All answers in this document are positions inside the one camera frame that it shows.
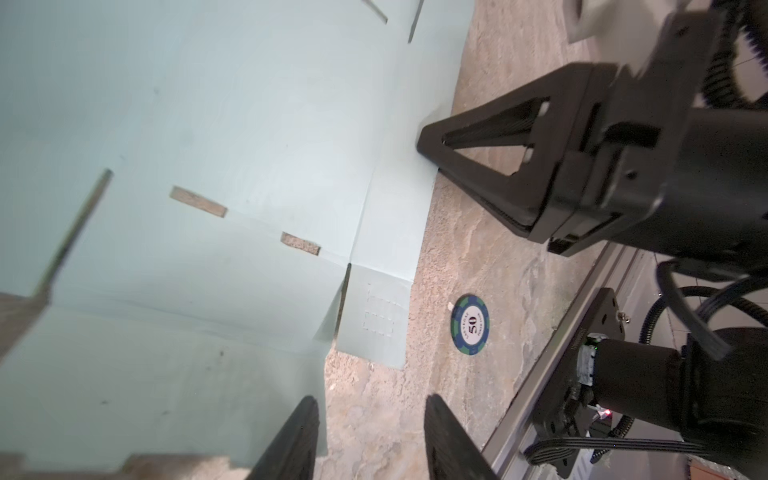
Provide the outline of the light blue paper box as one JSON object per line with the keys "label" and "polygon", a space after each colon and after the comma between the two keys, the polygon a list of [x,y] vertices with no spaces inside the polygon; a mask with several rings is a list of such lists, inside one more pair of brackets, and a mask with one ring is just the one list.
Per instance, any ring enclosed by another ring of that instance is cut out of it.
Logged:
{"label": "light blue paper box", "polygon": [[405,361],[471,1],[5,1],[1,448],[254,465],[333,344]]}

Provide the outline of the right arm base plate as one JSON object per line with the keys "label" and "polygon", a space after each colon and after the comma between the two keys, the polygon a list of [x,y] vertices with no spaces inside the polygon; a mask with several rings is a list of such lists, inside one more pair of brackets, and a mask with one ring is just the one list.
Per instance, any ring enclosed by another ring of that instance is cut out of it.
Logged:
{"label": "right arm base plate", "polygon": [[533,408],[537,440],[623,438],[634,420],[599,400],[608,378],[608,362],[625,340],[615,291],[600,288],[577,323]]}

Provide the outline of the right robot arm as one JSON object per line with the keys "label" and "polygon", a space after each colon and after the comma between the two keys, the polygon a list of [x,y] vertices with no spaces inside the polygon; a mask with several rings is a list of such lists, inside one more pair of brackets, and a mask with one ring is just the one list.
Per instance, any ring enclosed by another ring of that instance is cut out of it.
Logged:
{"label": "right robot arm", "polygon": [[661,254],[635,342],[614,290],[554,337],[511,419],[530,465],[561,478],[583,450],[695,455],[767,475],[767,101],[733,71],[767,56],[767,5],[670,14],[640,73],[571,63],[425,126],[420,154],[514,234],[571,256],[608,241]]}

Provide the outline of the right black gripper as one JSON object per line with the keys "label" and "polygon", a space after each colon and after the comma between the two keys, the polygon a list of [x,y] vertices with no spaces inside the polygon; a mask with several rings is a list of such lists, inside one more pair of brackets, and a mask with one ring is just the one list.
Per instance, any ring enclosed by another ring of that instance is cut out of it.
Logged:
{"label": "right black gripper", "polygon": [[767,260],[767,112],[695,98],[724,77],[725,1],[669,16],[643,71],[571,63],[422,128],[417,150],[518,236],[705,264]]}

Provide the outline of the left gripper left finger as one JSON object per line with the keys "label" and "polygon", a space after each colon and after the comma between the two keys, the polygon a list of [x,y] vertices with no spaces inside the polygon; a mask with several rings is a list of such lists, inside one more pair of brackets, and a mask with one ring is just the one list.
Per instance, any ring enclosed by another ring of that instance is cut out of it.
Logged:
{"label": "left gripper left finger", "polygon": [[246,479],[312,480],[319,427],[318,401],[313,396],[305,396]]}

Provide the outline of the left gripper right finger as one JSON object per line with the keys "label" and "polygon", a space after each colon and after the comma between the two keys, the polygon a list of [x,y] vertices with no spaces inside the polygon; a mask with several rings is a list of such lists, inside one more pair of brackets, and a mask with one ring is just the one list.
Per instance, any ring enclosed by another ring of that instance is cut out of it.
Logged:
{"label": "left gripper right finger", "polygon": [[438,394],[426,399],[424,437],[430,479],[498,478]]}

